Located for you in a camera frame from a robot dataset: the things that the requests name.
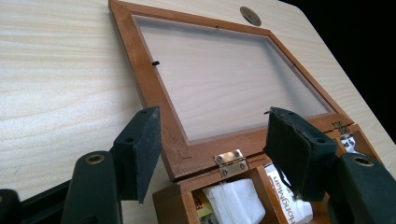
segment metal hinge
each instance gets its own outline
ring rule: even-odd
[[[336,128],[341,134],[350,133],[350,130],[342,121],[334,122],[332,123],[332,126]]]
[[[215,156],[215,162],[219,166],[219,171],[223,178],[248,170],[246,158],[244,158],[239,149]]]

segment frosted glass panel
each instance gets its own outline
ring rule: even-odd
[[[134,18],[190,141],[330,112],[269,37]]]

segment brass screw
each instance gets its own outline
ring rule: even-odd
[[[227,174],[228,174],[228,171],[227,171],[226,169],[224,169],[224,170],[222,171],[222,173],[223,173],[223,175],[227,175]]]
[[[87,157],[87,159],[85,159],[85,163],[87,163],[89,165],[94,165],[94,164],[102,162],[104,160],[105,160],[104,155],[96,154],[96,155],[91,155],[90,157]]]
[[[374,166],[374,163],[372,161],[368,161],[366,159],[364,159],[363,157],[354,157],[353,161],[356,162],[358,165],[361,166]]]
[[[216,161],[221,162],[222,161],[222,157],[221,156],[217,156],[216,157]]]

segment light wooden table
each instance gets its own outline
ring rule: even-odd
[[[242,24],[239,8],[252,8],[396,176],[396,146],[298,8],[276,0],[131,2]],[[107,1],[0,1],[1,189],[25,200],[70,179],[76,160],[109,150],[141,108]],[[168,185],[160,159],[145,203],[122,203],[124,223],[157,223],[150,195]]]

